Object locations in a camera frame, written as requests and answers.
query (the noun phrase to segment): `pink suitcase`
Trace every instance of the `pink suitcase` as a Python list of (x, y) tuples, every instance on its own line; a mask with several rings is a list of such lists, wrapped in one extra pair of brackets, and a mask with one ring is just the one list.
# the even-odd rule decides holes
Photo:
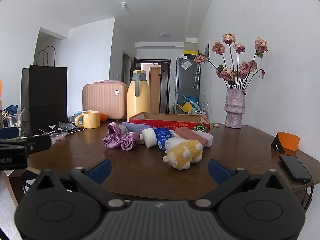
[(82, 89), (82, 109), (99, 111), (108, 119), (119, 120), (127, 114), (128, 86), (120, 81), (99, 81)]

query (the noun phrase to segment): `black smartphone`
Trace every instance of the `black smartphone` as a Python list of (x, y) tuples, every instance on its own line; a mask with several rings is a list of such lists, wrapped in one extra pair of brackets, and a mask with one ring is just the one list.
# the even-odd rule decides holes
[(306, 180), (306, 182), (311, 181), (311, 175), (296, 156), (280, 155), (279, 159), (292, 180), (300, 182), (303, 180)]

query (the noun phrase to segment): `dried rose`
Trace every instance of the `dried rose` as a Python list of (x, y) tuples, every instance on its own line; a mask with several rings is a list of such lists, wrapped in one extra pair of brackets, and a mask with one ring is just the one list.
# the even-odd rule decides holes
[(251, 60), (249, 64), (251, 66), (250, 72), (253, 72), (253, 70), (257, 70), (258, 64), (256, 63), (255, 60)]
[(220, 73), (220, 71), (218, 69), (216, 70), (216, 73), (217, 73), (219, 78), (222, 78), (221, 73)]
[(216, 41), (212, 47), (212, 51), (216, 54), (222, 55), (226, 52), (226, 48), (220, 42)]
[(246, 78), (246, 76), (247, 76), (247, 72), (244, 72), (242, 69), (240, 69), (239, 71), (238, 71), (238, 78), (240, 78), (240, 79), (245, 79)]
[(265, 73), (265, 71), (264, 71), (264, 69), (262, 69), (262, 72), (261, 72), (261, 79), (263, 79), (263, 77), (264, 77), (264, 75), (265, 75), (266, 73)]
[(197, 64), (204, 63), (207, 61), (208, 61), (208, 59), (204, 55), (198, 55), (195, 57), (195, 63), (197, 63)]
[(233, 81), (236, 74), (234, 74), (231, 70), (231, 68), (225, 68), (224, 70), (221, 70), (221, 76), (224, 80), (227, 81)]
[(232, 44), (232, 43), (234, 43), (236, 41), (236, 37), (232, 33), (225, 33), (222, 36), (222, 38), (223, 38), (223, 41), (228, 45), (230, 45), (230, 44)]
[(249, 69), (250, 69), (250, 63), (249, 62), (245, 62), (244, 60), (240, 63), (240, 70), (242, 70), (243, 72), (246, 72), (247, 74), (249, 73)]
[(244, 46), (241, 43), (233, 44), (233, 48), (236, 50), (237, 54), (245, 52)]
[(260, 38), (257, 38), (254, 41), (254, 47), (256, 48), (258, 53), (263, 53), (264, 51), (268, 51), (267, 50), (267, 42), (260, 39)]

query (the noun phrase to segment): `purple satin cloth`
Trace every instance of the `purple satin cloth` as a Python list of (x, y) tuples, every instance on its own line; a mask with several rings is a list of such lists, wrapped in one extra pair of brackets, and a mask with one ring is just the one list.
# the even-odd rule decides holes
[(116, 148), (120, 146), (121, 130), (119, 126), (112, 122), (108, 125), (108, 135), (103, 139), (103, 143), (108, 148)]
[(140, 135), (137, 132), (129, 132), (124, 135), (120, 140), (121, 148), (124, 151), (130, 151), (133, 149), (140, 139)]
[(108, 135), (103, 139), (103, 143), (108, 148), (116, 148), (121, 146), (125, 151), (133, 149), (140, 139), (137, 132), (129, 132), (121, 138), (121, 130), (119, 126), (112, 122), (108, 125)]

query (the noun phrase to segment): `pumpkin illustration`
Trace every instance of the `pumpkin illustration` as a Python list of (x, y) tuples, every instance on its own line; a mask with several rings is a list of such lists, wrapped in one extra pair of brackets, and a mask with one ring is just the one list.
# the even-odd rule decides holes
[(206, 132), (206, 131), (207, 131), (207, 128), (206, 128), (206, 126), (203, 125), (203, 124), (197, 124), (197, 125), (193, 128), (193, 130), (195, 130), (195, 131), (200, 131), (200, 132)]

